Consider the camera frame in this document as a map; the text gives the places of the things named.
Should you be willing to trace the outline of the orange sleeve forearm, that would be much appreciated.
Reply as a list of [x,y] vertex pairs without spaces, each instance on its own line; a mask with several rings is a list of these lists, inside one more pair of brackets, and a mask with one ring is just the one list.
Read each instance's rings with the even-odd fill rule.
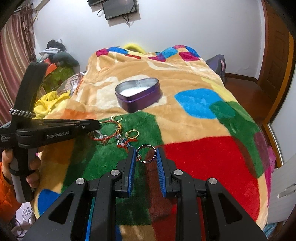
[[12,185],[8,183],[3,175],[3,163],[1,162],[1,180],[0,180],[0,216],[1,221],[8,223],[16,214],[16,211],[21,207],[17,202],[15,191]]

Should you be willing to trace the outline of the person's left hand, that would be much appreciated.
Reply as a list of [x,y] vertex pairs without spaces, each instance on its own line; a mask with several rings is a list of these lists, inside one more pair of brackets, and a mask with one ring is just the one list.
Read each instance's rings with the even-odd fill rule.
[[[9,171],[10,163],[13,161],[13,151],[11,149],[6,149],[2,152],[2,167],[1,173],[4,176],[6,182],[12,185],[11,173]],[[35,156],[33,160],[29,163],[30,170],[34,171],[32,174],[27,176],[26,180],[31,188],[37,188],[40,183],[40,172],[39,168],[41,166],[41,160],[38,156]]]

